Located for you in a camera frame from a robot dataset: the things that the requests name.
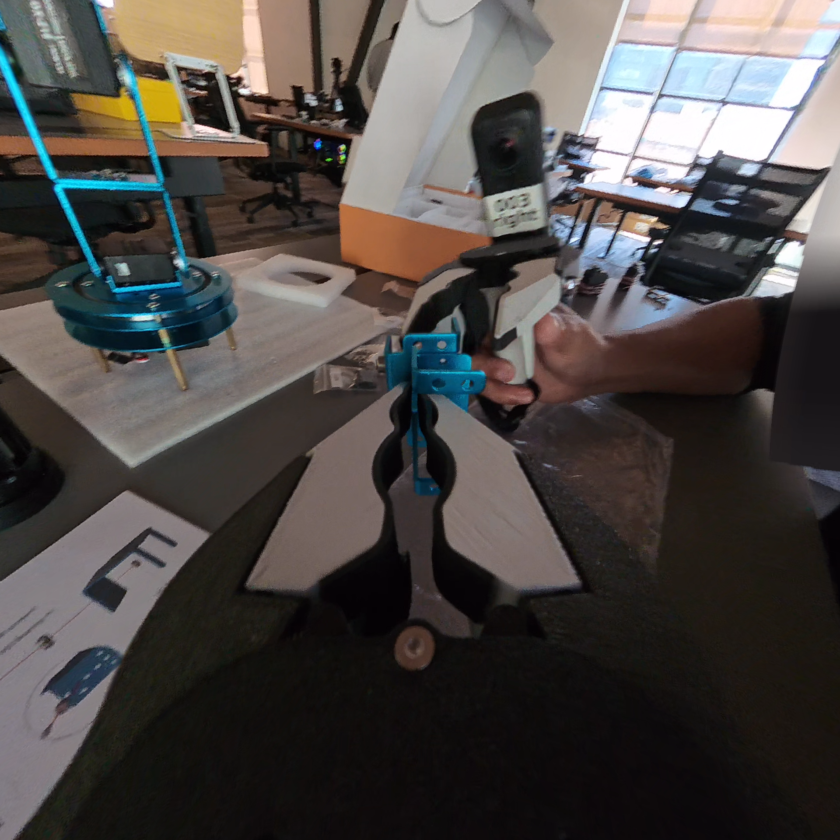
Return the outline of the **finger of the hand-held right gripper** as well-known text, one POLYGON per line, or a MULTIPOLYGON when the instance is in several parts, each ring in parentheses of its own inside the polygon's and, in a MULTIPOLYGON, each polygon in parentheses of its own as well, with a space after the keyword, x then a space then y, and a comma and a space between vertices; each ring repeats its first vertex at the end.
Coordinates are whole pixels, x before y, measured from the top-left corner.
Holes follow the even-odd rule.
POLYGON ((418 285, 402 325, 402 336, 457 333, 464 341, 465 296, 469 268, 453 261, 430 271, 418 285))

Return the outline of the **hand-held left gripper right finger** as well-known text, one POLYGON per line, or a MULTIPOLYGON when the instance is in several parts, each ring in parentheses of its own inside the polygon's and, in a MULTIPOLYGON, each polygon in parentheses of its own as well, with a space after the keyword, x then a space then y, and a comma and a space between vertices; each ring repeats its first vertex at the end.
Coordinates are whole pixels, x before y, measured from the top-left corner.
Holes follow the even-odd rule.
POLYGON ((441 395, 429 397, 429 475, 434 581, 473 624, 498 606, 583 591, 518 451, 441 395))

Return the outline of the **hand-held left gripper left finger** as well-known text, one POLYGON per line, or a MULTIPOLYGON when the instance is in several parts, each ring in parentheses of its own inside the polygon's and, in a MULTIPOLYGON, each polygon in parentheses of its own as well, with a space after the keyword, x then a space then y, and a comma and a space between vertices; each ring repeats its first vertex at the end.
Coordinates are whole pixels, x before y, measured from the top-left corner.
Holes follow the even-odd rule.
POLYGON ((411 398, 399 385, 311 451, 246 590, 329 604, 361 634, 405 622, 411 565, 390 490, 405 469, 410 422, 411 398))

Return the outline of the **blue metal bracket assembly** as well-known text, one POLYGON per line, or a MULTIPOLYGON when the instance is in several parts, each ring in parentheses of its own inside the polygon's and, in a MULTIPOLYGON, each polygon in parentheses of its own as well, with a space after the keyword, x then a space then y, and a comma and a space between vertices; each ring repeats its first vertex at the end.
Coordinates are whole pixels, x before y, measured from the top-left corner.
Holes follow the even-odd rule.
POLYGON ((405 438, 412 450, 413 484, 419 496, 436 496, 440 489, 435 479, 424 476, 419 465, 426 439, 419 424, 420 396, 442 396, 462 411, 469 410, 469 400, 486 383, 483 373, 471 371, 471 361, 461 353, 460 332, 408 333, 397 341, 385 341, 385 377, 389 390, 406 385, 411 397, 411 415, 405 438))

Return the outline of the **clear plastic bag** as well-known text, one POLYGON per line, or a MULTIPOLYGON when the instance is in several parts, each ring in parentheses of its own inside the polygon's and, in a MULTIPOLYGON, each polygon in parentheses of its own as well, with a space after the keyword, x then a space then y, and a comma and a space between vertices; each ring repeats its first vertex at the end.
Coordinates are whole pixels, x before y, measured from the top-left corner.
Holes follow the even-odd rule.
POLYGON ((610 396, 532 409, 511 442, 655 573, 675 442, 610 396))

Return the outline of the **person's right forearm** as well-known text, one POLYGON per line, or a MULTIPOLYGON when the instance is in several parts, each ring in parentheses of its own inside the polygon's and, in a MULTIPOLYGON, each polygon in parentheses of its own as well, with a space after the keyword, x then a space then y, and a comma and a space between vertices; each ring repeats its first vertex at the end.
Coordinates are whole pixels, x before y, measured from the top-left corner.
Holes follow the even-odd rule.
POLYGON ((793 293, 720 301, 604 337, 595 393, 774 392, 793 293))

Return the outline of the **person's right hand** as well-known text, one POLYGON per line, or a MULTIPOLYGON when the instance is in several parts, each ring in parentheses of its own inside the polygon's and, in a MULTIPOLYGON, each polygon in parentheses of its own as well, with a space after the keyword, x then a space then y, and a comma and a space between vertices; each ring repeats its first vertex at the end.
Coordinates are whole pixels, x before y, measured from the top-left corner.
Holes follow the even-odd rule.
POLYGON ((537 401, 572 403, 596 393, 609 372, 610 339, 571 308, 560 304, 533 328, 535 387, 516 384, 511 362, 490 352, 486 343, 473 354, 471 366, 486 375, 481 393, 504 407, 529 406, 537 401))

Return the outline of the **clear bag of black parts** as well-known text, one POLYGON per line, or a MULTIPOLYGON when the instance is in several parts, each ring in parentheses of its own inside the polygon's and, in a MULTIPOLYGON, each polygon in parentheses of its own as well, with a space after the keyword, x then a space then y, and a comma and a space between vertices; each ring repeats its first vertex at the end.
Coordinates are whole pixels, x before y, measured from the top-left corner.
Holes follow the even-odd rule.
POLYGON ((384 345, 367 343, 337 360, 320 365, 312 376, 312 392, 371 392, 385 389, 384 345))

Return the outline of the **white orange cardboard box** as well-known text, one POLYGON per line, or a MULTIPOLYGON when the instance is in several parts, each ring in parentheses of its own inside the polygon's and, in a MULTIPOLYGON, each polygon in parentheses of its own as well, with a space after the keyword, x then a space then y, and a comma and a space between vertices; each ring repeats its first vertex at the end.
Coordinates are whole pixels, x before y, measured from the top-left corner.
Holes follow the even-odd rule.
POLYGON ((535 92, 542 123, 583 129, 627 1, 407 2, 363 137, 351 153, 339 207, 341 256, 356 266, 419 281, 479 234, 399 214, 430 186, 461 194, 476 159, 477 110, 535 92))

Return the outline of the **white foam block with hole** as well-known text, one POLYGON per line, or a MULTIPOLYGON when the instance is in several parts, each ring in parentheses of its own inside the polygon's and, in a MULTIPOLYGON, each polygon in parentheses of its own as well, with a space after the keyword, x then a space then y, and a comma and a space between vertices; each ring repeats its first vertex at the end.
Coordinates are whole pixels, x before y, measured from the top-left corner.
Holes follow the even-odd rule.
POLYGON ((237 288, 264 297, 326 308, 355 282, 349 267, 298 255, 279 254, 247 268, 235 279, 237 288))

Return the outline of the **white foam sheet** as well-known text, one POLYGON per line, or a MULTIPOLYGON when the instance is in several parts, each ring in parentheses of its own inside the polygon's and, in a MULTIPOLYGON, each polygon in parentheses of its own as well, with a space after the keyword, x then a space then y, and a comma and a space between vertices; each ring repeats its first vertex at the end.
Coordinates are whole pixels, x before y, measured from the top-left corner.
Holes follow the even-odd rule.
POLYGON ((183 392, 167 357, 109 373, 65 331, 48 302, 2 311, 2 356, 129 467, 256 403, 373 338, 380 313, 348 297, 324 309, 237 291, 232 351, 224 336, 178 352, 183 392))

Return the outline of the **large window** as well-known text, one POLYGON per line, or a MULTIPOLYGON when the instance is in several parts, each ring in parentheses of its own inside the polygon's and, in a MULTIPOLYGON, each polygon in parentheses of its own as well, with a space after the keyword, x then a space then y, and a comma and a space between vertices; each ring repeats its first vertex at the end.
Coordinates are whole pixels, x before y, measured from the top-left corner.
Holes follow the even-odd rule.
POLYGON ((648 166, 676 178, 717 152, 768 160, 837 52, 838 31, 818 29, 800 55, 645 45, 612 48, 585 135, 608 182, 648 166))

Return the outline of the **black swivel office chair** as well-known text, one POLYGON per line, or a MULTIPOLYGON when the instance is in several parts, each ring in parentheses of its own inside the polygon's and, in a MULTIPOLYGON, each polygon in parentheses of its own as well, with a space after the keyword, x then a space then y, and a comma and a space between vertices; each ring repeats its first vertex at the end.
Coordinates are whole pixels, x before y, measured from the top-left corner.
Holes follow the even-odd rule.
POLYGON ((254 224, 259 212, 274 207, 291 215, 289 227, 317 224, 319 220, 314 217, 317 202, 304 201, 301 197, 298 176, 307 170, 306 165, 300 163, 295 155, 282 157, 279 153, 280 133, 291 130, 273 122, 252 119, 243 110, 240 98, 234 100, 234 105, 241 133, 252 140, 265 140, 269 147, 267 158, 248 164, 247 175, 253 182, 268 183, 270 191, 245 199, 239 206, 240 213, 245 215, 248 224, 254 224))

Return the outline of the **black mesh office chair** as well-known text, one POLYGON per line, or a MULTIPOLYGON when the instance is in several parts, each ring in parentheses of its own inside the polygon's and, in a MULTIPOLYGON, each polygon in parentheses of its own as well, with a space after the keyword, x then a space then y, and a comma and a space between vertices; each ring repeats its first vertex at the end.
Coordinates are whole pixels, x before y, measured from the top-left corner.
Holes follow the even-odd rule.
POLYGON ((829 172, 718 152, 665 240, 643 260, 642 282, 700 303, 743 296, 829 172))

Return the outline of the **white instruction manual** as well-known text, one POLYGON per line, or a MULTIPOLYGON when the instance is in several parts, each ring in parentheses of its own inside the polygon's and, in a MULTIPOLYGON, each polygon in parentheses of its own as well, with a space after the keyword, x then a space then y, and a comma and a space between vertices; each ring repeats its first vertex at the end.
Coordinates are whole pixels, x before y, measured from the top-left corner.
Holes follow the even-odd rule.
POLYGON ((68 769, 152 607, 208 536, 125 491, 2 581, 2 839, 68 769))

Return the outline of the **yellow box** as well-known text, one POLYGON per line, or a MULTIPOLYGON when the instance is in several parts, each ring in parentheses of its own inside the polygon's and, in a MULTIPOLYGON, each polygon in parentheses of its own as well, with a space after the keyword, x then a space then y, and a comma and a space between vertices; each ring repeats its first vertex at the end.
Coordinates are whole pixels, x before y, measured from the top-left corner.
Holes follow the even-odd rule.
MULTIPOLYGON (((171 82, 141 77, 138 79, 142 109, 150 123, 177 124, 182 121, 182 109, 171 82)), ((138 122, 138 114, 127 89, 116 98, 72 93, 70 98, 79 111, 138 122)))

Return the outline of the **wooden table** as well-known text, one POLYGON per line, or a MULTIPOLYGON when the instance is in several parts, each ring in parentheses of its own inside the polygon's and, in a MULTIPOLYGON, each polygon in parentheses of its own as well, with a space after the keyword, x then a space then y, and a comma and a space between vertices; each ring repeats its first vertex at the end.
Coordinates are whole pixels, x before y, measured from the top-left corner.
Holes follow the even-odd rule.
MULTIPOLYGON (((67 158, 83 171, 103 159, 146 159, 148 151, 135 122, 84 113, 80 117, 43 115, 39 117, 45 146, 59 163, 67 158)), ((185 208, 196 256, 217 254, 203 199, 222 195, 224 184, 219 161, 222 159, 265 159, 268 146, 262 142, 239 143, 176 140, 163 132, 162 123, 152 125, 154 144, 161 159, 166 188, 172 199, 185 208)), ((6 209, 57 206, 49 180, 33 177, 6 178, 2 175, 1 207, 6 209)))

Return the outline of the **black printed box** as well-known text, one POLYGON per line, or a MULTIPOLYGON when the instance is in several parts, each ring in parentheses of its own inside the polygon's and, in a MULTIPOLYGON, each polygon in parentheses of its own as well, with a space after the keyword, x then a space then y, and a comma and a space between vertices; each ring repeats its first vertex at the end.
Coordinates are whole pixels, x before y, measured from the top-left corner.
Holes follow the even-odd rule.
POLYGON ((107 28, 91 1, 2 1, 2 31, 26 82, 116 98, 120 84, 107 28))

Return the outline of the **white metal frame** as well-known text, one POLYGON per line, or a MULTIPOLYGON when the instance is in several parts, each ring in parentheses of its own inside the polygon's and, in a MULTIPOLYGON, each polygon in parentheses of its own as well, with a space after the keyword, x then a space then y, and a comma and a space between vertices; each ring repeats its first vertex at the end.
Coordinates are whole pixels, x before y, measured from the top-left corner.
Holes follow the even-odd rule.
POLYGON ((239 143, 249 139, 240 132, 238 116, 235 110, 235 102, 222 67, 211 59, 202 59, 194 56, 184 56, 166 51, 162 55, 164 67, 171 84, 182 115, 182 140, 194 141, 220 141, 239 143), (212 72, 215 76, 216 89, 224 106, 224 114, 227 120, 227 130, 215 129, 198 125, 194 121, 193 111, 187 100, 186 90, 181 81, 181 70, 212 72))

